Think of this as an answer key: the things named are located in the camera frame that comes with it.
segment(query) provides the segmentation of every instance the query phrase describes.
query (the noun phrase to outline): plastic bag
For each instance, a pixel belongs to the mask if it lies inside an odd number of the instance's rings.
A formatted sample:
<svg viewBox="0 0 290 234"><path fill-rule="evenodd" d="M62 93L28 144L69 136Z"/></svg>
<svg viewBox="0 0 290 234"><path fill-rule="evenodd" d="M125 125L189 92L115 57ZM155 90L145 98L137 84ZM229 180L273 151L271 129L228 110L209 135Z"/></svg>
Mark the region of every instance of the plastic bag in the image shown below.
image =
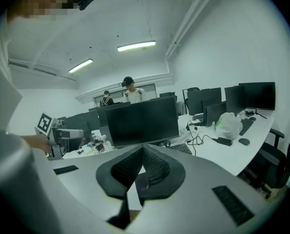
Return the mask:
<svg viewBox="0 0 290 234"><path fill-rule="evenodd" d="M223 113L216 123L215 131L219 137L235 139L239 136L242 127L240 118L236 117L234 113Z"/></svg>

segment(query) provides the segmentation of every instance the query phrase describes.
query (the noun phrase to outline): curved desk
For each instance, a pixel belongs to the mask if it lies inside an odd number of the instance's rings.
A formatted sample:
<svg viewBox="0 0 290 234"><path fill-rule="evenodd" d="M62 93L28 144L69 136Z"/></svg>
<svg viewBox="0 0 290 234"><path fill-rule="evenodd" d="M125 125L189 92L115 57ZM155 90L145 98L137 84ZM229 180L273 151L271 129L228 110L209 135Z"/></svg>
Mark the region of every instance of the curved desk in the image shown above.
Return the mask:
<svg viewBox="0 0 290 234"><path fill-rule="evenodd" d="M255 117L256 121L243 136L239 136L238 138L236 138L231 146L218 144L215 141L204 137L203 145L194 146L196 149L196 156L214 162L215 164L224 168L226 171L230 172L234 176L240 174L262 147L273 123L274 111L259 110L258 112L261 115L265 116L267 119L264 119L259 115L251 116ZM179 128L186 128L187 122L191 119L192 116L190 115L180 116L178 118ZM194 129L194 126L191 126L190 129L193 137L196 137L197 131ZM202 127L202 132L199 133L199 136L203 138L204 135L208 135L212 138L218 137L215 134L215 130L213 127ZM239 139L241 138L248 139L250 141L250 144L248 146L245 146L239 143ZM188 145L188 147L194 156L193 146Z"/></svg>

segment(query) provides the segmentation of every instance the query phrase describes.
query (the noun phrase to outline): fluorescent light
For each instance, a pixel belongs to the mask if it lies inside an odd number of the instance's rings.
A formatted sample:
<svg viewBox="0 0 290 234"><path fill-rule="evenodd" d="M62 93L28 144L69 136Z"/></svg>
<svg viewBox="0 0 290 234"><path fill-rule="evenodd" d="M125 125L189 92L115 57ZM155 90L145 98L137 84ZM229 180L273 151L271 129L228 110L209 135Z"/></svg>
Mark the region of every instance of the fluorescent light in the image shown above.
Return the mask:
<svg viewBox="0 0 290 234"><path fill-rule="evenodd" d="M136 49L136 48L149 47L149 46L155 46L155 41L144 41L144 42L124 45L124 46L118 47L117 49L119 52L121 52L128 49Z"/></svg>
<svg viewBox="0 0 290 234"><path fill-rule="evenodd" d="M90 63L92 63L92 62L93 62L92 59L88 59L87 61L85 61L85 62L79 64L78 66L76 66L75 68L71 69L71 70L69 71L69 73L73 73L74 71L76 71L76 70L78 70L78 69L80 69L80 68L82 68L82 67L84 67L84 66L86 66L87 64L90 64Z"/></svg>

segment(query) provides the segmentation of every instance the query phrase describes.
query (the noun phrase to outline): black cap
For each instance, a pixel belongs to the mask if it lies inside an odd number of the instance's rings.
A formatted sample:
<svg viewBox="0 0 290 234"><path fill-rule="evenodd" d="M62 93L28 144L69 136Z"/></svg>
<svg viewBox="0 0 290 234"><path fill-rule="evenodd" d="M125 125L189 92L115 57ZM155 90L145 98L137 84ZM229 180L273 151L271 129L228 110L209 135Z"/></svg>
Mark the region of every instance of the black cap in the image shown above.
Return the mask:
<svg viewBox="0 0 290 234"><path fill-rule="evenodd" d="M125 86L129 86L132 84L132 82L134 82L132 77L130 77L130 76L127 76L126 78L124 78L123 81L125 82Z"/></svg>

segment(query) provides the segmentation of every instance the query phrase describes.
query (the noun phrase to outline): keyboard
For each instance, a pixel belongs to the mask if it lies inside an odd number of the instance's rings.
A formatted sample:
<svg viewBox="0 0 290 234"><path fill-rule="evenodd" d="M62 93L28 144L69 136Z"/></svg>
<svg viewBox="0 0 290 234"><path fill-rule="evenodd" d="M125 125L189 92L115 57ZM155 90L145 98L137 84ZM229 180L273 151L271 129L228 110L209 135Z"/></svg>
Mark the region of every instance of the keyboard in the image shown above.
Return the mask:
<svg viewBox="0 0 290 234"><path fill-rule="evenodd" d="M242 119L241 123L243 125L243 128L242 128L241 132L239 133L239 135L243 136L243 134L245 134L246 131L252 126L253 122L254 122L253 120L250 120L248 118Z"/></svg>
<svg viewBox="0 0 290 234"><path fill-rule="evenodd" d="M180 144L180 145L176 145L176 146L170 146L168 148L173 149L173 150L180 151L182 153L192 154L186 144Z"/></svg>

